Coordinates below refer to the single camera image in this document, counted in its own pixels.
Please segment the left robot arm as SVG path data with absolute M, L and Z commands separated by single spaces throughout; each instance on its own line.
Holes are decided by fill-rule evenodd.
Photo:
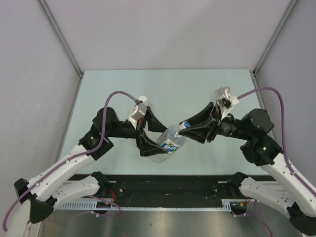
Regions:
M 30 201 L 27 220 L 31 223 L 45 220 L 66 202 L 92 195 L 102 198 L 108 194 L 110 184 L 101 172 L 93 172 L 71 185 L 63 183 L 113 148 L 111 137 L 134 139 L 143 157 L 167 152 L 145 133 L 145 128 L 158 133 L 165 132 L 167 128 L 155 117 L 151 108 L 143 103 L 135 105 L 125 121 L 119 120 L 115 110 L 108 107 L 100 109 L 92 122 L 90 130 L 64 158 L 30 180 L 20 178 L 15 182 L 19 202 Z

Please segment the water bottle blue cap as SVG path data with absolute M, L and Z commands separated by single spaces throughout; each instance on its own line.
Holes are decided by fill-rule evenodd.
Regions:
M 157 154 L 150 156 L 150 161 L 154 163 L 163 163 L 176 151 L 178 151 L 186 142 L 186 137 L 179 134 L 182 129 L 190 128 L 189 122 L 184 121 L 179 125 L 171 125 L 158 139 L 157 144 L 167 150 L 167 154 Z

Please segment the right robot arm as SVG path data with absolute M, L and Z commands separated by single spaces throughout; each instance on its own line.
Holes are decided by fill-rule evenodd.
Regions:
M 268 134 L 274 124 L 266 110 L 253 109 L 242 119 L 222 117 L 219 106 L 210 102 L 195 116 L 180 122 L 180 135 L 194 141 L 211 142 L 217 135 L 246 141 L 240 147 L 245 159 L 270 174 L 283 188 L 277 192 L 250 176 L 237 172 L 228 181 L 233 198 L 254 198 L 287 217 L 291 225 L 307 236 L 316 234 L 316 198 L 297 178 L 285 150 Z

